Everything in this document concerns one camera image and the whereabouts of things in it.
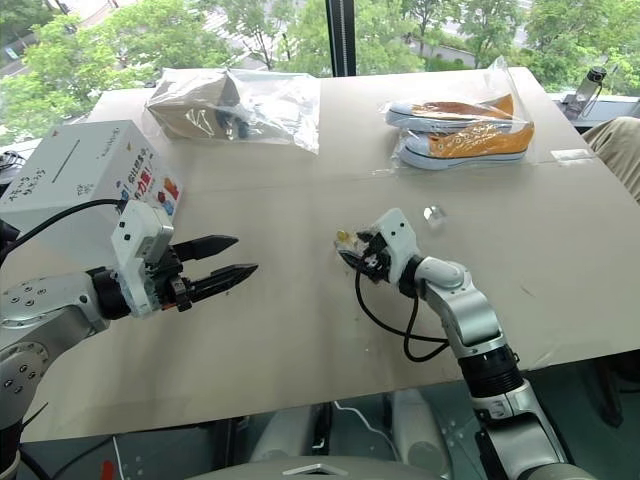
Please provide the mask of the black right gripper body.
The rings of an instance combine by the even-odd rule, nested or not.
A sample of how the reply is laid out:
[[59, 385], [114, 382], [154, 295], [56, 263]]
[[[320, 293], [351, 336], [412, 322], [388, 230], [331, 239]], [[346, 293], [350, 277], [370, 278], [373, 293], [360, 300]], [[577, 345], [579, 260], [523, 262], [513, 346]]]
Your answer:
[[369, 266], [370, 274], [365, 276], [374, 283], [386, 282], [391, 283], [391, 258], [388, 251], [388, 242], [380, 232], [375, 233], [375, 237], [368, 246], [363, 246], [361, 256], [366, 260]]

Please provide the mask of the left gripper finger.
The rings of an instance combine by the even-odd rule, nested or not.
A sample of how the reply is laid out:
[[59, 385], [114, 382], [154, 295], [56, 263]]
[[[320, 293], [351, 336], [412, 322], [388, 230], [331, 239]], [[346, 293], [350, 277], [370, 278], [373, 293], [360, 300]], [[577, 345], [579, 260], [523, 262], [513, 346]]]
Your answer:
[[257, 269], [257, 264], [233, 264], [215, 270], [209, 276], [191, 282], [188, 297], [192, 302], [199, 302], [224, 293], [248, 279]]
[[208, 235], [173, 245], [173, 250], [181, 262], [201, 260], [218, 255], [235, 245], [238, 239], [228, 235]]

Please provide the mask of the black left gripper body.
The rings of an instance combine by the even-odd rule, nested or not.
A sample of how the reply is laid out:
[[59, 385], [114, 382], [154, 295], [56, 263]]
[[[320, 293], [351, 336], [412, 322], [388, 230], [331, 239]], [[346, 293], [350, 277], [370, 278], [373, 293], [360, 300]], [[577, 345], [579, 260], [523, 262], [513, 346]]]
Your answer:
[[183, 270], [183, 263], [173, 246], [169, 246], [158, 260], [145, 263], [146, 277], [162, 310], [176, 308], [184, 312], [192, 307], [189, 281], [182, 277]]

